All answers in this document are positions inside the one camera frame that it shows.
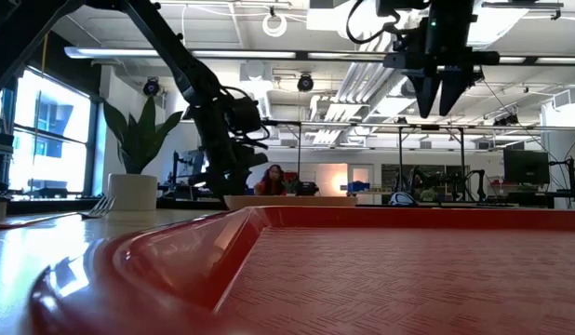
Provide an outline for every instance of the fork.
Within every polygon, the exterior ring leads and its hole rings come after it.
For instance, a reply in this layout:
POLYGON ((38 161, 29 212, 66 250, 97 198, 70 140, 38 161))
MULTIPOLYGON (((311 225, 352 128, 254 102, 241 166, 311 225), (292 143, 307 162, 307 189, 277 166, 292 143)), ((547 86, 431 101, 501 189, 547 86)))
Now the fork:
POLYGON ((55 219, 59 219, 59 218, 65 218, 65 217, 72 216, 72 215, 80 215, 82 221, 87 220, 87 219, 101 219, 104 216, 106 216, 106 214, 108 214, 108 212, 110 210, 112 210, 112 206, 114 205, 115 200, 116 200, 115 196, 110 197, 110 196, 104 195, 100 199, 100 201, 98 201, 98 203, 95 204, 95 206, 87 214, 83 213, 83 212, 69 212, 69 213, 50 215, 48 217, 37 218, 37 219, 32 219, 32 220, 27 220, 27 221, 0 222, 0 228, 26 227, 26 226, 30 226, 32 224, 36 224, 39 222, 55 220, 55 219))

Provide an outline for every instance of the woman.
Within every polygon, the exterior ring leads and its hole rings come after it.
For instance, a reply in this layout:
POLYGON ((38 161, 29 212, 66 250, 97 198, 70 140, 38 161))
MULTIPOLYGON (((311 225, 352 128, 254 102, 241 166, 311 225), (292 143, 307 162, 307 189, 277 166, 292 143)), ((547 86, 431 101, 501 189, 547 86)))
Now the woman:
POLYGON ((255 195, 286 195, 284 171, 277 164, 265 171, 262 180, 254 187, 255 195))

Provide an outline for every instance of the security camera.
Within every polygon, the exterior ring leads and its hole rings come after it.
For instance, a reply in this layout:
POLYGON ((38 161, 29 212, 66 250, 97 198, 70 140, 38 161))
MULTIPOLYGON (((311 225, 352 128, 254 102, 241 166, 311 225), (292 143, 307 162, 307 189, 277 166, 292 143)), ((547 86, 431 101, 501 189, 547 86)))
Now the security camera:
POLYGON ((159 93, 159 78, 148 78, 147 84, 142 88, 142 92, 148 97, 156 96, 159 93))
POLYGON ((302 74, 300 76, 300 80, 298 81, 298 91, 300 92, 309 92, 314 87, 313 78, 310 74, 302 74))

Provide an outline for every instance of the dark hair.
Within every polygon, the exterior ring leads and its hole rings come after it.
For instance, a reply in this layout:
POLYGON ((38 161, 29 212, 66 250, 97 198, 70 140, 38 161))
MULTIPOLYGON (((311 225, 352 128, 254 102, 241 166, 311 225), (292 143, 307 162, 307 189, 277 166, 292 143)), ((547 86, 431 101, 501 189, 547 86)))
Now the dark hair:
POLYGON ((265 175, 262 177, 262 182, 265 184, 263 195, 281 195, 286 190, 286 185, 284 185, 284 170, 282 170, 277 164, 273 164, 267 168, 265 175), (272 168, 279 169, 279 180, 277 181, 273 181, 271 179, 270 174, 272 168))

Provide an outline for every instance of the blue object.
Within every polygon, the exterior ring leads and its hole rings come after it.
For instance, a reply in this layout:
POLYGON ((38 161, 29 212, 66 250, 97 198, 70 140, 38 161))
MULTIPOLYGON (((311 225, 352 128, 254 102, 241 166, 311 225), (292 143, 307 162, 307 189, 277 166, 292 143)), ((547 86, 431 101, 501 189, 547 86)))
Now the blue object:
POLYGON ((354 181, 347 184, 347 192, 361 192, 370 189, 369 182, 354 181))

